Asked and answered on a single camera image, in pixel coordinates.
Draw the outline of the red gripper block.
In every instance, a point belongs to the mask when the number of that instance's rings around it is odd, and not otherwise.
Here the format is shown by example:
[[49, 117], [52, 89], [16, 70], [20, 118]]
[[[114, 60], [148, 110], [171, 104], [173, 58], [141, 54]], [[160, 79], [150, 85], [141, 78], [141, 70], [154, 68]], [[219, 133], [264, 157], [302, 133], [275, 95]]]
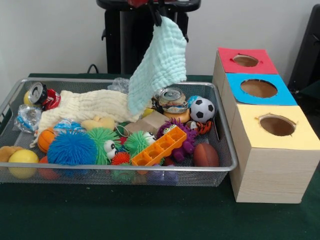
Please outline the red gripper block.
[[158, 8], [152, 2], [148, 0], [128, 0], [128, 4], [132, 7], [140, 7], [147, 4], [151, 13], [151, 17], [156, 27], [160, 27], [162, 24], [162, 16], [167, 16], [165, 0], [158, 0]]

